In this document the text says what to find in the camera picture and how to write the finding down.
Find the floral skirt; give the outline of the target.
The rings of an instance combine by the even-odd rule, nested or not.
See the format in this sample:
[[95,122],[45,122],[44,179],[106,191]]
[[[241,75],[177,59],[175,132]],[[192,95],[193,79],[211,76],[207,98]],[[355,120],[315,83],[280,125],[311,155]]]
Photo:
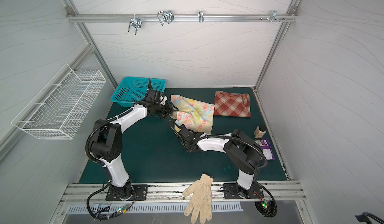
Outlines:
[[185,125],[194,132],[211,134],[215,105],[180,95],[171,95],[171,103],[178,109],[171,116],[178,126]]

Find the red plaid skirt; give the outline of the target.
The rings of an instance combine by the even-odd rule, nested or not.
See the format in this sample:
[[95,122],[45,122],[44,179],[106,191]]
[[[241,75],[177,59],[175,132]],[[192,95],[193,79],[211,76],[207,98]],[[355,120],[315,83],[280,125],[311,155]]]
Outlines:
[[251,101],[249,94],[233,94],[223,91],[215,92],[215,116],[251,117]]

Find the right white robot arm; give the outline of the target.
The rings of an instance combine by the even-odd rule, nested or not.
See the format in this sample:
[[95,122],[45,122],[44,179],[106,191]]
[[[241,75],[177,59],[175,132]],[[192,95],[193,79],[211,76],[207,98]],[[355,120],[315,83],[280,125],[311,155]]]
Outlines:
[[239,129],[226,135],[212,135],[195,132],[185,125],[179,126],[175,121],[169,121],[169,125],[188,153],[208,151],[225,153],[239,169],[237,179],[239,191],[249,192],[260,170],[268,165],[262,147]]

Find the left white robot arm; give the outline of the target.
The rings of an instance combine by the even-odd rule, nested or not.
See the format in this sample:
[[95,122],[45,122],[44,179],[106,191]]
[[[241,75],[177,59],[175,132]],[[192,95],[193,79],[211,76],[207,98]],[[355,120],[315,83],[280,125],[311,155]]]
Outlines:
[[177,110],[163,92],[153,89],[151,79],[148,79],[145,96],[130,109],[113,118],[95,122],[93,131],[86,140],[85,153],[91,161],[102,165],[113,188],[127,190],[131,181],[121,158],[123,133],[146,118],[147,114],[166,119]]

